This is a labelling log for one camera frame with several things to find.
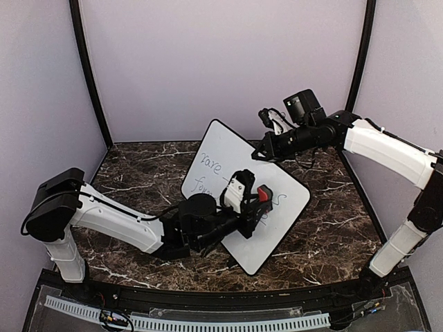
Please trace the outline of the red whiteboard eraser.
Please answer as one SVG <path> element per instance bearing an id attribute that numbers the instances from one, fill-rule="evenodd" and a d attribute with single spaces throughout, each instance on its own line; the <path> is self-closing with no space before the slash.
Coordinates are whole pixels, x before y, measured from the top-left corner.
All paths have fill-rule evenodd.
<path id="1" fill-rule="evenodd" d="M 273 192 L 266 185 L 261 185 L 257 188 L 258 200 L 261 203 L 272 202 Z"/>

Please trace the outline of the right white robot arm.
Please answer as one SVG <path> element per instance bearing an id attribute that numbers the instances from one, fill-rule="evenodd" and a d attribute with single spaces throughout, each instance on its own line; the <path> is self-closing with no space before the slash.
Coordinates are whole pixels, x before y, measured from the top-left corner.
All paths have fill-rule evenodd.
<path id="1" fill-rule="evenodd" d="M 284 99 L 289 114 L 263 109 L 259 117 L 268 128 L 252 159 L 278 162 L 318 148 L 333 147 L 373 160 L 409 180 L 420 193 L 406 220 L 370 260 L 354 295 L 367 300 L 407 255 L 442 228 L 442 153 L 404 140 L 368 118 L 337 111 L 327 115 L 311 89 Z"/>

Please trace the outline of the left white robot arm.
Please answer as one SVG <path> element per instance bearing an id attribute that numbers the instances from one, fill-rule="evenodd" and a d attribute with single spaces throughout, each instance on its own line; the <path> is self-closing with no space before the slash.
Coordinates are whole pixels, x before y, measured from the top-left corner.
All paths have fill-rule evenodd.
<path id="1" fill-rule="evenodd" d="M 89 228 L 128 243 L 162 260 L 198 252 L 206 256 L 228 235 L 252 237 L 260 219 L 273 209 L 273 192 L 254 187 L 255 175 L 236 171 L 218 199 L 196 193 L 157 216 L 142 214 L 99 193 L 72 167 L 42 183 L 20 233 L 42 242 L 62 279 L 83 302 L 98 295 L 97 285 L 71 234 L 71 227 Z"/>

